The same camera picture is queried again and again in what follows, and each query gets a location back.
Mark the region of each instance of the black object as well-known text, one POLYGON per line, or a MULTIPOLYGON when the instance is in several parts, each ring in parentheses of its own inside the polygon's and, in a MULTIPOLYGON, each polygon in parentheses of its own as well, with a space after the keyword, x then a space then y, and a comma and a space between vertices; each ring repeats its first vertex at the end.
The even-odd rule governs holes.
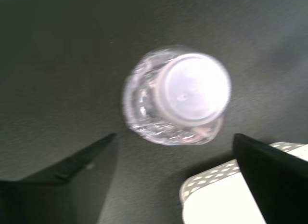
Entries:
POLYGON ((233 150, 267 224, 307 223, 306 161, 242 134, 233 150))
POLYGON ((116 154, 111 134, 22 181, 0 182, 0 223, 95 224, 116 154))

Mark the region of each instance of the white polka dots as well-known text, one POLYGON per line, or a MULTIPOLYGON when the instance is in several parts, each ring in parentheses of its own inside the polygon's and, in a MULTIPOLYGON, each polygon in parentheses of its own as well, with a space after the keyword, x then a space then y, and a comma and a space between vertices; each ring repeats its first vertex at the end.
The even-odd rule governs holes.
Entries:
POLYGON ((228 173, 228 176, 231 176, 231 175, 233 175, 233 174, 236 174, 237 172, 230 172, 230 173, 228 173))
MULTIPOLYGON (((276 142, 273 143, 271 146, 308 161, 308 145, 276 142)), ((184 202, 190 196, 190 194, 192 194, 196 190, 215 182, 224 181, 225 178, 235 175, 237 173, 240 174, 240 168, 237 165, 236 160, 227 162, 223 165, 215 167, 214 169, 205 171, 185 182, 182 188, 181 200, 184 202)))
POLYGON ((214 180, 210 181, 210 183, 214 183, 216 181, 218 181, 218 179, 214 179, 214 180))
POLYGON ((195 187, 191 190, 191 192, 193 193, 194 191, 196 191, 197 189, 200 189, 200 187, 195 187))

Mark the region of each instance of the white bottle cap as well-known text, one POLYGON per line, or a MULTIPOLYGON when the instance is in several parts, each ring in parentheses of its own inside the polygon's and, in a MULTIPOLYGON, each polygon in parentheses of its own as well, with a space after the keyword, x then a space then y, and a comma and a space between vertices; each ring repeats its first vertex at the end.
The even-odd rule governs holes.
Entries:
POLYGON ((215 120, 227 106, 231 92, 224 66, 201 53, 173 59, 158 74, 156 85, 154 101, 162 116, 184 126, 215 120))

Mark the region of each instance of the bottle cap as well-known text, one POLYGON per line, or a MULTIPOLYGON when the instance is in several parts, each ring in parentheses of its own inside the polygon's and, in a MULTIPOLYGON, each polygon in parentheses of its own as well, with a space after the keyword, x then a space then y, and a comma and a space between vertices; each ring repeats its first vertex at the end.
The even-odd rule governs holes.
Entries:
POLYGON ((183 126, 207 124, 227 106, 231 83, 224 66, 201 53, 178 56, 156 78, 154 101, 162 115, 183 126))

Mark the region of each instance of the clear plastic bottle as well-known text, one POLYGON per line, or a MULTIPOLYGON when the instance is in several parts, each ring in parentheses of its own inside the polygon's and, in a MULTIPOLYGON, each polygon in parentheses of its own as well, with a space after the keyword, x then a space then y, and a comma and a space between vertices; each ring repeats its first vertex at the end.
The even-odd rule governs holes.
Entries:
POLYGON ((212 56, 175 46, 146 54, 127 78, 127 125, 162 145, 201 145, 215 138, 231 93, 229 75, 212 56))

